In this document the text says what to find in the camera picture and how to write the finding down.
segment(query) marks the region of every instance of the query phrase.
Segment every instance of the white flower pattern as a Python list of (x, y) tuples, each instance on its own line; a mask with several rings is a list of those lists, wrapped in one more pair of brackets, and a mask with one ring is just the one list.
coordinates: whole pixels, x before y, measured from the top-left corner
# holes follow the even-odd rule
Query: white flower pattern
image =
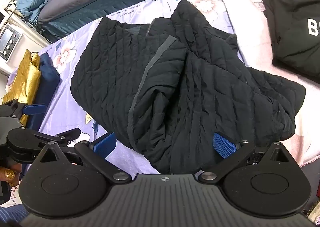
[(76, 42), (66, 42), (62, 47), (60, 54), (58, 54), (52, 61), (53, 66), (57, 69), (58, 73), (61, 74), (67, 67), (67, 63), (70, 63), (76, 56), (76, 49), (73, 49)]
[(205, 16), (209, 23), (218, 18), (218, 13), (226, 11), (221, 0), (189, 0)]
[(80, 142), (82, 140), (89, 141), (90, 140), (90, 135), (87, 134), (87, 133), (81, 132), (80, 136), (76, 140), (73, 140), (68, 146), (69, 147), (73, 147), (76, 143), (78, 143), (78, 142)]

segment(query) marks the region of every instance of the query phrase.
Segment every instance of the human hand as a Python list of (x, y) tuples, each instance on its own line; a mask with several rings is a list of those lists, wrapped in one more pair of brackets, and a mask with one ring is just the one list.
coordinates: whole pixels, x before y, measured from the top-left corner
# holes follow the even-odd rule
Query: human hand
[(20, 173), (22, 172), (22, 165), (10, 160), (8, 168), (0, 166), (0, 181), (6, 181), (10, 186), (17, 186), (20, 181)]

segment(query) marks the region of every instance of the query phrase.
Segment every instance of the navy blue cushion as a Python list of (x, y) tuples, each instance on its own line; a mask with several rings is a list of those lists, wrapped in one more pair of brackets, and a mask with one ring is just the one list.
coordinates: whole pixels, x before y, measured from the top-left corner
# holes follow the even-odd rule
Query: navy blue cushion
[[(40, 57), (41, 72), (40, 84), (33, 104), (45, 104), (47, 107), (56, 91), (60, 81), (60, 74), (52, 66), (52, 61), (47, 53), (43, 53)], [(45, 113), (30, 115), (27, 128), (38, 131)]]

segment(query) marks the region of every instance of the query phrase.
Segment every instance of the gray trim strip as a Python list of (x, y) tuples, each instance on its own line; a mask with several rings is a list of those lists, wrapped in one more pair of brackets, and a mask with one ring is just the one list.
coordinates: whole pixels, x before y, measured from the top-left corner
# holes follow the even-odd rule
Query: gray trim strip
[(141, 82), (139, 84), (138, 91), (135, 94), (135, 96), (133, 98), (133, 101), (132, 101), (132, 105), (131, 105), (131, 107), (129, 109), (127, 133), (128, 133), (130, 145), (132, 146), (133, 150), (136, 151), (136, 152), (138, 152), (138, 150), (137, 150), (137, 146), (136, 146), (136, 143), (134, 141), (134, 136), (133, 136), (133, 112), (134, 112), (134, 107), (135, 107), (135, 105), (137, 103), (138, 96), (139, 96), (140, 91), (142, 89), (142, 86), (143, 86), (143, 84), (144, 84), (144, 82), (146, 80), (146, 77), (148, 75), (149, 70), (156, 63), (156, 61), (159, 60), (161, 55), (173, 44), (174, 41), (176, 41), (176, 38), (171, 36), (171, 35), (169, 35), (168, 38), (163, 42), (163, 44), (160, 45), (160, 47), (158, 48), (155, 56), (153, 56), (153, 58), (149, 61), (149, 63), (145, 67)]
[(146, 37), (149, 35), (151, 26), (153, 25), (153, 23), (155, 22), (155, 20), (156, 20), (156, 19), (152, 20), (151, 24), (149, 25), (148, 30), (147, 30), (147, 33), (146, 33)]
[(128, 29), (126, 29), (126, 30), (127, 30), (128, 32), (134, 34), (134, 35), (137, 35), (137, 34), (139, 34), (140, 29), (141, 29), (141, 26), (136, 26), (136, 27), (133, 27), (133, 28), (128, 28)]

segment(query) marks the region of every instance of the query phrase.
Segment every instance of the device display screen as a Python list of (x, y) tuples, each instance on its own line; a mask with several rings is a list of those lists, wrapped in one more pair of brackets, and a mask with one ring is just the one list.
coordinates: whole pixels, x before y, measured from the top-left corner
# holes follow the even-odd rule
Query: device display screen
[(13, 32), (10, 31), (9, 29), (6, 29), (4, 31), (4, 33), (2, 34), (1, 38), (0, 38), (0, 52), (4, 51), (4, 48), (6, 47), (6, 45), (8, 44), (8, 41), (10, 40), (10, 38), (12, 37)]

